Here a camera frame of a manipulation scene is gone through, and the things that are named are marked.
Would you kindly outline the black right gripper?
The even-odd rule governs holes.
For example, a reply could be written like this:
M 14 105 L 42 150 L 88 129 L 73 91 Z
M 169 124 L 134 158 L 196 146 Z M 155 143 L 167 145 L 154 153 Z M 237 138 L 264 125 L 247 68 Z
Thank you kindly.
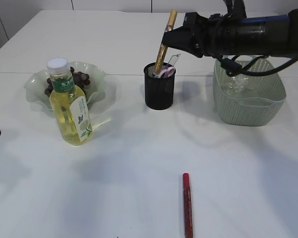
M 184 16 L 183 25 L 165 32 L 162 44 L 166 47 L 187 52 L 197 58 L 214 57 L 228 54 L 228 45 L 224 42 L 222 26 L 216 27 L 223 15 L 215 13 L 203 17 L 197 12 L 188 12 Z

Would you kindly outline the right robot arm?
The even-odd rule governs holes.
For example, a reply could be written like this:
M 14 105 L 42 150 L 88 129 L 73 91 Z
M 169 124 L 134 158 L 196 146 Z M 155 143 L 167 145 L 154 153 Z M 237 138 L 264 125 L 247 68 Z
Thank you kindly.
M 198 58 L 264 55 L 293 58 L 298 54 L 298 8 L 285 15 L 249 18 L 242 0 L 225 1 L 228 17 L 185 14 L 183 25 L 164 33 L 162 43 Z

